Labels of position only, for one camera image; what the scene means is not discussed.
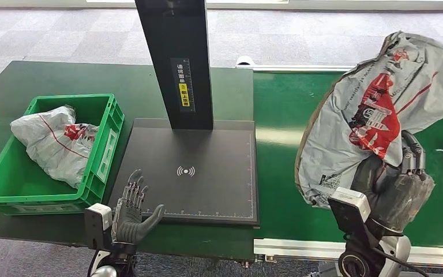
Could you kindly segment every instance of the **black scanning platform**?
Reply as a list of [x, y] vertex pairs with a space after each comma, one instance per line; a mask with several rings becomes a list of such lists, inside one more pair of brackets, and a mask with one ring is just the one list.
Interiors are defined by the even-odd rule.
[[134, 121], [112, 191], [115, 208], [130, 174], [142, 169], [146, 218], [159, 204], [162, 222], [258, 226], [253, 121], [214, 121], [213, 130], [171, 129], [167, 119]]

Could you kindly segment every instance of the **white packaging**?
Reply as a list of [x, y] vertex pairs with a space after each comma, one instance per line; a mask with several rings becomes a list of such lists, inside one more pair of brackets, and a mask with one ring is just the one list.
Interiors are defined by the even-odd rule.
[[345, 73], [306, 127], [295, 164], [305, 201], [329, 208], [339, 186], [350, 188], [371, 154], [399, 166], [401, 131], [421, 131], [443, 118], [443, 45], [419, 35], [389, 35], [377, 58]]
[[74, 109], [62, 106], [25, 115], [10, 124], [28, 156], [51, 178], [73, 188], [81, 182], [97, 133], [96, 126], [75, 122]]

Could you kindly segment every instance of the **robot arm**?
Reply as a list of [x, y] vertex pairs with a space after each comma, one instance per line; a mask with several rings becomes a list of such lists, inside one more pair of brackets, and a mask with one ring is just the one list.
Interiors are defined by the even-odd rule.
[[403, 229], [427, 201], [434, 182], [425, 173], [425, 151], [402, 131], [403, 161], [396, 176], [375, 182], [382, 160], [371, 156], [356, 171], [351, 189], [338, 188], [329, 204], [346, 251], [339, 258], [344, 276], [395, 277], [403, 267], [427, 274], [406, 263], [410, 240]]
[[134, 171], [118, 200], [114, 218], [110, 207], [94, 204], [84, 212], [87, 244], [96, 250], [87, 277], [133, 276], [137, 244], [164, 215], [164, 205], [142, 222], [141, 206], [148, 187], [142, 171]]

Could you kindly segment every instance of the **green plastic crate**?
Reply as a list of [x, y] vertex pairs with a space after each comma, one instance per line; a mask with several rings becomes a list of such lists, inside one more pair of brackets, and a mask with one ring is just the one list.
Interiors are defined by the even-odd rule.
[[11, 136], [0, 154], [0, 211], [7, 215], [76, 214], [100, 203], [125, 116], [113, 94], [38, 96], [25, 115], [68, 104], [77, 123], [99, 126], [78, 189], [50, 178]]

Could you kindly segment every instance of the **yellow label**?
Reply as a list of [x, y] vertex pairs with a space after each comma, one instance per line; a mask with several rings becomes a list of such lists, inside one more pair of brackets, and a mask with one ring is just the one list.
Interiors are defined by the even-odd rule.
[[181, 104], [183, 107], [189, 107], [189, 97], [187, 97], [187, 85], [179, 83], [179, 93], [181, 93]]

